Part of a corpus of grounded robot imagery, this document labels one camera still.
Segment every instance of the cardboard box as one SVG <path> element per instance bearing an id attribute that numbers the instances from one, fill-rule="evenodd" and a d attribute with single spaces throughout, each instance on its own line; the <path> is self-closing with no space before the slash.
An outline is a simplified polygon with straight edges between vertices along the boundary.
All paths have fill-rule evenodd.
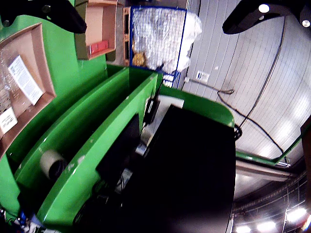
<path id="1" fill-rule="evenodd" d="M 75 34 L 78 59 L 90 60 L 116 49 L 116 10 L 117 0 L 76 0 L 75 8 L 85 20 L 86 33 Z M 91 44 L 108 41 L 108 48 L 90 55 Z"/>
<path id="2" fill-rule="evenodd" d="M 1 59 L 9 65 L 18 55 L 21 56 L 35 82 L 43 92 L 38 102 L 32 105 L 17 87 L 10 91 L 11 104 L 18 123 L 6 134 L 0 132 L 0 158 L 25 126 L 55 97 L 55 91 L 44 51 L 42 24 L 25 28 L 0 42 Z"/>

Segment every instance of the light fixture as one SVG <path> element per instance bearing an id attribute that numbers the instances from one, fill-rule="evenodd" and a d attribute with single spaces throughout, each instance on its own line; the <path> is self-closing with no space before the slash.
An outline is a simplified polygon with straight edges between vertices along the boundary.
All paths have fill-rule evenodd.
<path id="1" fill-rule="evenodd" d="M 276 224 L 272 221 L 264 222 L 257 225 L 257 229 L 260 232 L 269 232 L 276 227 Z"/>
<path id="2" fill-rule="evenodd" d="M 287 214 L 287 220 L 289 220 L 290 222 L 295 222 L 301 217 L 303 217 L 306 214 L 306 212 L 307 211 L 303 208 L 290 211 L 290 213 Z"/>
<path id="3" fill-rule="evenodd" d="M 261 4 L 258 7 L 258 10 L 262 13 L 267 13 L 270 10 L 270 7 L 267 4 Z"/>
<path id="4" fill-rule="evenodd" d="M 309 20 L 303 20 L 302 21 L 302 26 L 304 26 L 305 28 L 310 26 L 310 21 Z"/>
<path id="5" fill-rule="evenodd" d="M 248 226 L 241 226 L 236 228 L 237 233 L 250 233 L 251 229 Z"/>
<path id="6" fill-rule="evenodd" d="M 309 215 L 307 221 L 305 222 L 305 224 L 302 227 L 302 230 L 306 231 L 309 228 L 310 223 L 311 223 L 311 215 Z"/>

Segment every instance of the roll of tape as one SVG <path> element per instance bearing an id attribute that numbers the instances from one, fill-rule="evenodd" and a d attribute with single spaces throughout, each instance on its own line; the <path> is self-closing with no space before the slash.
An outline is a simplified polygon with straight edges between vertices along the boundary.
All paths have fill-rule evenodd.
<path id="1" fill-rule="evenodd" d="M 56 151 L 47 150 L 40 159 L 43 173 L 52 181 L 56 181 L 67 166 L 66 160 Z"/>

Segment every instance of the green curved rail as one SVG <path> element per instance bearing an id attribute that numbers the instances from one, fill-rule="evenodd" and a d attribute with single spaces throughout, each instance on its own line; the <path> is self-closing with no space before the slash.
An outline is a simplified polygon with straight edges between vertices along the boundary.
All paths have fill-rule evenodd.
<path id="1" fill-rule="evenodd" d="M 43 134 L 15 172 L 21 189 L 31 189 L 32 193 L 48 191 L 52 183 L 40 169 L 42 153 L 53 149 L 70 161 L 91 136 L 92 131 L 97 129 L 128 94 L 129 70 L 123 69 L 70 107 Z"/>
<path id="2" fill-rule="evenodd" d="M 193 111 L 229 127 L 234 127 L 232 113 L 220 103 L 165 86 L 161 88 L 160 94 L 183 99 L 185 101 L 184 109 Z"/>
<path id="3" fill-rule="evenodd" d="M 142 126 L 146 100 L 155 92 L 157 74 L 136 88 L 92 134 L 58 178 L 37 217 L 44 224 L 68 226 L 99 180 L 95 168 L 130 119 L 139 113 Z"/>

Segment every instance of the black bracket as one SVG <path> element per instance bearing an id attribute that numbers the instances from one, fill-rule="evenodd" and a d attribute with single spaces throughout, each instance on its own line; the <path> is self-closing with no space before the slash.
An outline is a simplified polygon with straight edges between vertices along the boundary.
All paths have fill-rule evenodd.
<path id="1" fill-rule="evenodd" d="M 225 34 L 237 34 L 271 18 L 294 15 L 300 25 L 311 22 L 311 0 L 242 0 L 223 24 Z M 268 12 L 261 12 L 260 5 L 268 5 Z"/>
<path id="2" fill-rule="evenodd" d="M 11 26 L 20 15 L 48 20 L 72 33 L 86 31 L 86 23 L 68 0 L 4 0 L 0 3 L 4 27 Z"/>

